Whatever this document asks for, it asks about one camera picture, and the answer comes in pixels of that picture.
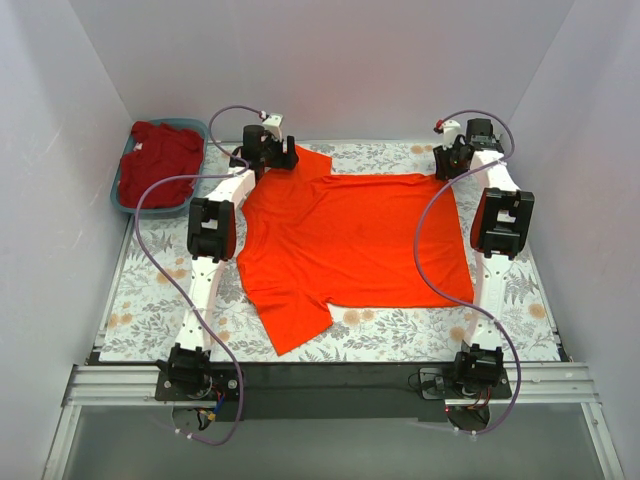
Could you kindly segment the orange t shirt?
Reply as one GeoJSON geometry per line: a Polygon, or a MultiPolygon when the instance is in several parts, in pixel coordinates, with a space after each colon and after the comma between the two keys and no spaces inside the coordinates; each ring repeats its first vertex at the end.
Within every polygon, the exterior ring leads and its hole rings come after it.
{"type": "Polygon", "coordinates": [[[332,323],[331,306],[450,307],[474,297],[455,197],[432,175],[338,175],[298,150],[246,199],[244,290],[278,354],[332,323]]]}

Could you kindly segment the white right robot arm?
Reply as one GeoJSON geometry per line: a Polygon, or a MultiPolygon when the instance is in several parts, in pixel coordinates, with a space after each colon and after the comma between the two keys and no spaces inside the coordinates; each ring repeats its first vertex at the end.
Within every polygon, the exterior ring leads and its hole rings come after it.
{"type": "Polygon", "coordinates": [[[472,172],[482,188],[470,229],[474,309],[453,363],[453,379],[462,391],[478,393],[506,382],[502,335],[495,321],[501,316],[507,273],[526,244],[535,197],[512,180],[489,119],[472,118],[466,127],[440,120],[434,131],[442,136],[434,149],[436,177],[450,181],[472,172]]]}

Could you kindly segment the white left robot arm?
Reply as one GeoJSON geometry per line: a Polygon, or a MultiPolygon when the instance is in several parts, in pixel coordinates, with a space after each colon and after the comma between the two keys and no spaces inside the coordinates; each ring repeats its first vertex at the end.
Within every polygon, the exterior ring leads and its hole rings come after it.
{"type": "Polygon", "coordinates": [[[215,343],[206,331],[206,315],[213,311],[226,264],[237,247],[236,213],[267,168],[292,170],[298,156],[294,137],[282,133],[283,117],[271,114],[259,125],[243,128],[242,144],[232,152],[228,176],[189,206],[187,250],[192,256],[190,302],[161,369],[173,386],[200,395],[212,382],[210,350],[215,343]]]}

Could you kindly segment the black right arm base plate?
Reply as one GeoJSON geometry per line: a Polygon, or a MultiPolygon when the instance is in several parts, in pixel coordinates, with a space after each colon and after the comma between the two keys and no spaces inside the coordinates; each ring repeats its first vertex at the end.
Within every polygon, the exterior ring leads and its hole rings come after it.
{"type": "Polygon", "coordinates": [[[512,397],[509,377],[503,369],[496,385],[479,381],[477,384],[463,383],[454,379],[452,363],[430,363],[417,370],[419,388],[424,399],[464,400],[508,400],[512,397]]]}

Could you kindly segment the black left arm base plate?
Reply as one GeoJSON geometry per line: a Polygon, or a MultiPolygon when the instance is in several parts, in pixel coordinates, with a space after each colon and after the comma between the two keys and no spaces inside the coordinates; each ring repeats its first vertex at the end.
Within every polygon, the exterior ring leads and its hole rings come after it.
{"type": "Polygon", "coordinates": [[[213,369],[208,373],[187,375],[160,372],[154,399],[157,401],[225,401],[238,402],[238,375],[233,369],[213,369]]]}

